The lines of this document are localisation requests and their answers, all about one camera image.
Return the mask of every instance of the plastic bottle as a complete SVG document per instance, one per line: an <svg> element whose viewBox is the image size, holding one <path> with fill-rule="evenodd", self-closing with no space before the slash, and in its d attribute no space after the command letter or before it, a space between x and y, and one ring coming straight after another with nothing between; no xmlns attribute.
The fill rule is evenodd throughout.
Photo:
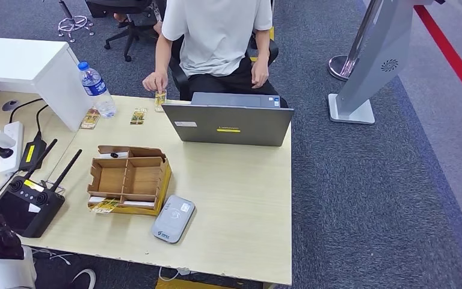
<svg viewBox="0 0 462 289"><path fill-rule="evenodd" d="M94 107L102 117L113 117L116 113L116 105L98 71L90 68L87 62L79 63L78 67L81 71L82 86L93 99Z"/></svg>

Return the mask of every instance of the laptop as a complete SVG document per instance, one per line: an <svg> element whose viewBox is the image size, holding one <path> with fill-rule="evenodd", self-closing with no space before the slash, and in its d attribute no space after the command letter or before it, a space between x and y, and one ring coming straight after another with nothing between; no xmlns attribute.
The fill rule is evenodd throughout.
<svg viewBox="0 0 462 289"><path fill-rule="evenodd" d="M273 95L196 92L190 104L162 104L182 141L281 146L294 110Z"/></svg>

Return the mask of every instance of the red floor line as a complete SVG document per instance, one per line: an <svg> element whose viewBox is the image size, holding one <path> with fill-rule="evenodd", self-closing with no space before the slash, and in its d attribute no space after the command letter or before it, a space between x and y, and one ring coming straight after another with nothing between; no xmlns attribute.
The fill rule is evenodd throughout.
<svg viewBox="0 0 462 289"><path fill-rule="evenodd" d="M436 24L435 20L431 17L430 13L423 5L415 5L413 7L417 15L419 15L422 23L426 26L426 29L429 31L433 40L437 43L437 46L440 48L441 52L451 65L454 72L458 75L462 82L462 59L452 47L449 40L445 37L442 30Z"/></svg>

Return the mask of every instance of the blue bottle cap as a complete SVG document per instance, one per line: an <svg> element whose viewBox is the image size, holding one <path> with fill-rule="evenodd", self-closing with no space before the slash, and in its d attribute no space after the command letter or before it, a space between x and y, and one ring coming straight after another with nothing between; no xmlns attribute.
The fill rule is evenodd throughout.
<svg viewBox="0 0 462 289"><path fill-rule="evenodd" d="M77 65L79 67L79 70L86 70L89 68L89 64L86 61L83 61Z"/></svg>

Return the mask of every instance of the power strip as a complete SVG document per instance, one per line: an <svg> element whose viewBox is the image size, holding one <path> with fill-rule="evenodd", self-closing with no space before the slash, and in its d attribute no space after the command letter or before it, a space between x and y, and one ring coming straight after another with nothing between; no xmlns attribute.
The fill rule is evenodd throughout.
<svg viewBox="0 0 462 289"><path fill-rule="evenodd" d="M23 125L21 122L12 122L4 126L3 132L15 140L15 145L10 147L13 155L8 158L0 157L0 173L14 173L19 169L22 159Z"/></svg>

